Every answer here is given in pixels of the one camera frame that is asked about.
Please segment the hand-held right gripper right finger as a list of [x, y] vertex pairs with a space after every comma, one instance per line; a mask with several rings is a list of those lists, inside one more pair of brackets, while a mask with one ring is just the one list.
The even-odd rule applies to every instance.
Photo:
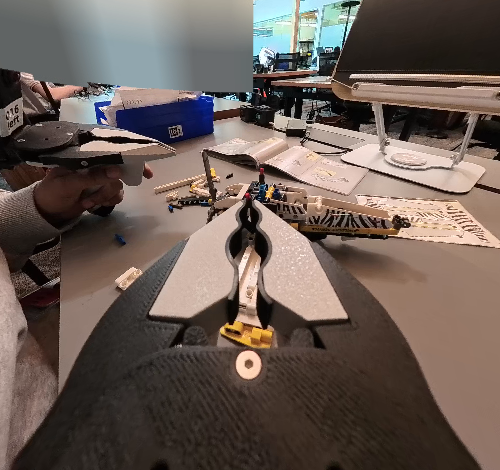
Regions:
[[257, 315], [264, 328], [294, 331], [348, 321], [314, 246], [264, 205], [250, 201], [260, 257]]

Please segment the black laptop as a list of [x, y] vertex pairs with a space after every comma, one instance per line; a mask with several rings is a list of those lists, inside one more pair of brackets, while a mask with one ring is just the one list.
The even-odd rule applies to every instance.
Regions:
[[499, 77], [499, 0], [362, 0], [334, 79], [352, 74]]

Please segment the person's left hand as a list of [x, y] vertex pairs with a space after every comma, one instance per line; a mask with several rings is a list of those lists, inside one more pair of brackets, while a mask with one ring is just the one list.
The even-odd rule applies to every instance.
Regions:
[[52, 168], [34, 188], [34, 204], [54, 227], [71, 222], [96, 206], [115, 206], [122, 198], [118, 166], [99, 166], [83, 172]]

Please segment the white three-hole lego connector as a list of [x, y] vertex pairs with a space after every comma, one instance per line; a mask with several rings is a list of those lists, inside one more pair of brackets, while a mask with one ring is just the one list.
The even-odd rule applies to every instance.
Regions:
[[141, 275], [141, 269], [131, 267], [115, 280], [115, 285], [119, 290], [125, 291]]

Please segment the black floor lamp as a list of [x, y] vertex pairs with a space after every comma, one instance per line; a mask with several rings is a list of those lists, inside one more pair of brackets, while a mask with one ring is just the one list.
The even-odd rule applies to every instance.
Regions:
[[344, 47], [344, 44], [345, 44], [346, 38], [347, 38], [349, 24], [354, 21], [356, 15], [357, 15], [359, 5], [360, 5], [359, 0], [350, 0], [350, 1], [343, 2], [341, 4], [342, 14], [339, 15], [339, 18], [344, 21], [344, 29], [343, 29], [343, 36], [342, 36], [342, 40], [341, 40], [341, 48]]

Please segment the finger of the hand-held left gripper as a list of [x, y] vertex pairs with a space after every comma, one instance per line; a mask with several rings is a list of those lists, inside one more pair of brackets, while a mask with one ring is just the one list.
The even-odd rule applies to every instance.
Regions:
[[103, 140], [117, 144], [157, 144], [159, 146], [165, 147], [168, 150], [175, 150], [175, 148], [171, 147], [167, 143], [163, 143], [154, 138], [117, 129], [111, 126], [98, 124], [79, 124], [79, 129], [91, 133], [91, 135], [93, 135], [91, 137], [91, 140]]
[[153, 141], [118, 143], [110, 140], [95, 140], [82, 145], [80, 150], [82, 152], [119, 153], [123, 164], [160, 160], [176, 155], [175, 149]]

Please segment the white long lego beam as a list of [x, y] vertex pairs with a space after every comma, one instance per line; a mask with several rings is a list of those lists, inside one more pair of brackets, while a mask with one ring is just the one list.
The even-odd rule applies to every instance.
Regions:
[[202, 180], [204, 181], [206, 179], [206, 174], [201, 174], [201, 175], [196, 175], [190, 178], [185, 178], [181, 180], [177, 180], [171, 183], [167, 183], [165, 185], [157, 186], [154, 188], [154, 193], [155, 194], [160, 194], [162, 192], [167, 192], [170, 190], [177, 190], [178, 187], [183, 187], [187, 185], [191, 185], [193, 182], [197, 180]]

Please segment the white packaging bags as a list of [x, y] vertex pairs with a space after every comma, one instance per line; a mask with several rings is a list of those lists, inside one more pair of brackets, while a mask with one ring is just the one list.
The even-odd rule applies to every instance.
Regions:
[[117, 127], [116, 112], [156, 105], [197, 100], [201, 91], [178, 91], [158, 88], [116, 87], [110, 105], [102, 107], [106, 119], [105, 125]]

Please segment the lego helicopter model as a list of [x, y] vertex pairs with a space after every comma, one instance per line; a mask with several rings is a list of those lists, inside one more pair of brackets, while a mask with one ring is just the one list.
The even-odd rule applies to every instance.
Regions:
[[[210, 172], [208, 154], [202, 151], [203, 166]], [[342, 240], [374, 238], [386, 240], [397, 236], [401, 229], [410, 227], [409, 220], [385, 210], [361, 206], [321, 195], [310, 196], [299, 187], [266, 183], [264, 169], [259, 179], [250, 184], [235, 184], [218, 193], [209, 175], [208, 189], [211, 206], [208, 222], [241, 201], [251, 199], [264, 205], [273, 214], [307, 237], [310, 241], [325, 239], [328, 235]], [[240, 314], [233, 324], [220, 328], [220, 335], [228, 340], [252, 348], [270, 348], [273, 330], [263, 330], [257, 318], [258, 269], [260, 257], [254, 248], [254, 227], [247, 228], [246, 248], [239, 264]]]

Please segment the blue storage bin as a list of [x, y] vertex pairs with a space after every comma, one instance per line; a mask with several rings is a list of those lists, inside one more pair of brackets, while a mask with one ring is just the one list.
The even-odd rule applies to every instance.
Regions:
[[214, 131], [214, 98], [200, 95], [197, 99], [175, 103], [117, 110], [116, 123], [111, 122], [110, 102], [95, 103], [97, 122], [121, 130], [177, 143], [209, 135]]

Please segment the white laptop stand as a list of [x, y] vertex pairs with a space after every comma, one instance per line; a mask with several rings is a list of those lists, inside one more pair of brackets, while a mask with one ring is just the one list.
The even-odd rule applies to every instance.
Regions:
[[[499, 75], [353, 73], [342, 78], [336, 68], [332, 91], [345, 100], [371, 103], [376, 121], [378, 142], [351, 151], [345, 162], [455, 194], [471, 191], [486, 173], [465, 156], [479, 116], [499, 115]], [[470, 113], [459, 151], [446, 157], [392, 143], [386, 133], [384, 105]]]

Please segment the lego instruction booklet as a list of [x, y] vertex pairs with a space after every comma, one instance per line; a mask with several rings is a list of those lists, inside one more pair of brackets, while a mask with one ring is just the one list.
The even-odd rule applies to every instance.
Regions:
[[293, 179], [326, 191], [350, 195], [368, 170], [333, 161], [302, 146], [289, 147], [281, 138], [240, 138], [204, 149], [210, 155], [257, 169], [273, 167]]

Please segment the wooden office desk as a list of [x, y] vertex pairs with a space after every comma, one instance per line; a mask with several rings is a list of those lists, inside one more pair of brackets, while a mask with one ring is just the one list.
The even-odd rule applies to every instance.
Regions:
[[270, 73], [254, 73], [253, 74], [253, 82], [256, 84], [258, 82], [261, 83], [271, 83], [273, 81], [278, 80], [290, 80], [290, 79], [302, 79], [310, 76], [316, 76], [318, 70], [316, 69], [305, 69], [305, 70], [296, 70], [296, 71], [276, 71]]
[[271, 86], [277, 89], [317, 89], [333, 90], [332, 79], [325, 76], [309, 76], [305, 78], [278, 79], [271, 82]]

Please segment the person's left forearm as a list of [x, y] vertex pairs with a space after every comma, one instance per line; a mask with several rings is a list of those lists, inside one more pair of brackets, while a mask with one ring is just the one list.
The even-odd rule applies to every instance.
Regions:
[[81, 215], [58, 228], [41, 216], [34, 201], [38, 182], [15, 192], [1, 191], [1, 270], [16, 272], [34, 248], [61, 235], [79, 222]]

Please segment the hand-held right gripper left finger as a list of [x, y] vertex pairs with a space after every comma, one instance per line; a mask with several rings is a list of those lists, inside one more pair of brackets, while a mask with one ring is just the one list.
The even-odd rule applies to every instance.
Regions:
[[217, 331], [233, 323], [240, 311], [240, 211], [233, 205], [186, 240], [166, 276], [149, 318], [161, 323], [201, 326]]

